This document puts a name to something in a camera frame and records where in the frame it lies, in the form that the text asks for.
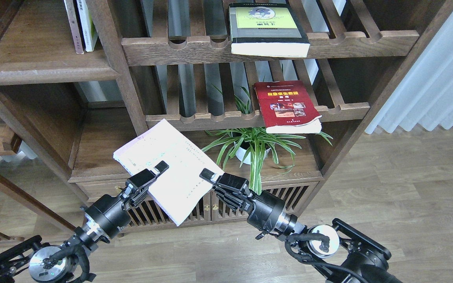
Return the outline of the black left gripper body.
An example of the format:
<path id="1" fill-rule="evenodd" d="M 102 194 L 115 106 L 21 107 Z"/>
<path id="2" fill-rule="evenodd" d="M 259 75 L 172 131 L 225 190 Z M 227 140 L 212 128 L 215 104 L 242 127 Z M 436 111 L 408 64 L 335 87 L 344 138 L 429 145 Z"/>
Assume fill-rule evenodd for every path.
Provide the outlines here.
<path id="1" fill-rule="evenodd" d="M 145 169 L 127 179 L 117 195 L 103 195 L 89 207 L 82 207 L 87 223 L 82 227 L 88 240 L 109 240 L 130 222 L 128 210 L 143 202 L 149 187 L 158 179 L 158 169 Z"/>

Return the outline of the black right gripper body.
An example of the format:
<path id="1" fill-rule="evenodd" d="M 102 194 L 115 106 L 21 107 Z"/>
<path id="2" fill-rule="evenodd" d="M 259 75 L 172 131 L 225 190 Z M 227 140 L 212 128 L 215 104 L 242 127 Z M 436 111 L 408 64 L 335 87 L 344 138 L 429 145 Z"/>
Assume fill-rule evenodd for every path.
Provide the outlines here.
<path id="1" fill-rule="evenodd" d="M 210 184 L 216 196 L 232 210 L 246 212 L 248 224 L 261 233 L 275 237 L 289 236 L 292 233 L 292 216 L 285 212 L 285 202 L 270 192 L 259 195 L 250 190 L 247 179 L 228 173 L 210 174 Z"/>

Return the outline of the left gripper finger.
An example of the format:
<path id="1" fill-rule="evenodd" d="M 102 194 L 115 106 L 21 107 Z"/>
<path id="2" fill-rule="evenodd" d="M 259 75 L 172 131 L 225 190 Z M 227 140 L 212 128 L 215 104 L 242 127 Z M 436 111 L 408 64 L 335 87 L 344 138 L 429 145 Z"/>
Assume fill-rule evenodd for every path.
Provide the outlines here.
<path id="1" fill-rule="evenodd" d="M 169 165 L 165 161 L 160 161 L 157 165 L 150 168 L 150 172 L 153 173 L 155 176 L 162 175 L 167 169 L 169 169 Z"/>

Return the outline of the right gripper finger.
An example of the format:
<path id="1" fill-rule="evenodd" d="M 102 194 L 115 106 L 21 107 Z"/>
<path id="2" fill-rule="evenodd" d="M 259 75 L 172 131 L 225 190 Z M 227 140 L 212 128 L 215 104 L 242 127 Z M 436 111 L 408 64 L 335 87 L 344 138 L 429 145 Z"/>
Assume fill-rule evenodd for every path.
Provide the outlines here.
<path id="1" fill-rule="evenodd" d="M 216 184 L 218 179 L 220 178 L 220 175 L 218 173 L 212 172 L 207 168 L 204 168 L 200 175 L 199 175 L 203 180 L 209 182 L 210 184 Z"/>

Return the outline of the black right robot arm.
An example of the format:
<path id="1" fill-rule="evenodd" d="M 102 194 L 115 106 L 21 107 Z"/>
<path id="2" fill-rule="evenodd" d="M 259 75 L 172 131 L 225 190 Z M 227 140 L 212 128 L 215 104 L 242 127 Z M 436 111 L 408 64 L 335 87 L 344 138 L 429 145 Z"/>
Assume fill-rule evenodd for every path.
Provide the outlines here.
<path id="1" fill-rule="evenodd" d="M 306 226 L 285 211 L 285 203 L 249 188 L 247 179 L 203 169 L 219 199 L 233 210 L 248 214 L 247 222 L 259 230 L 257 239 L 271 235 L 284 243 L 292 258 L 313 266 L 327 283 L 398 283 L 388 273 L 390 251 L 340 219 L 331 225 Z"/>

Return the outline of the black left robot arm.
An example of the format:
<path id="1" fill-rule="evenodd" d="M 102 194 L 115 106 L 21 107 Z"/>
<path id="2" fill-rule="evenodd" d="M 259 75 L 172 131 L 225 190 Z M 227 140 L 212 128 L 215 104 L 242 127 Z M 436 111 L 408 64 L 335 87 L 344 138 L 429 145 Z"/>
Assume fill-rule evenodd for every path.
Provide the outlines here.
<path id="1" fill-rule="evenodd" d="M 127 179 L 119 195 L 103 195 L 89 207 L 82 207 L 87 222 L 60 246 L 41 243 L 34 236 L 0 253 L 0 283 L 13 283 L 14 276 L 28 269 L 38 283 L 92 282 L 88 257 L 97 249 L 98 241 L 109 243 L 128 224 L 128 213 L 145 199 L 149 187 L 169 165 L 161 161 L 154 168 L 144 169 Z"/>

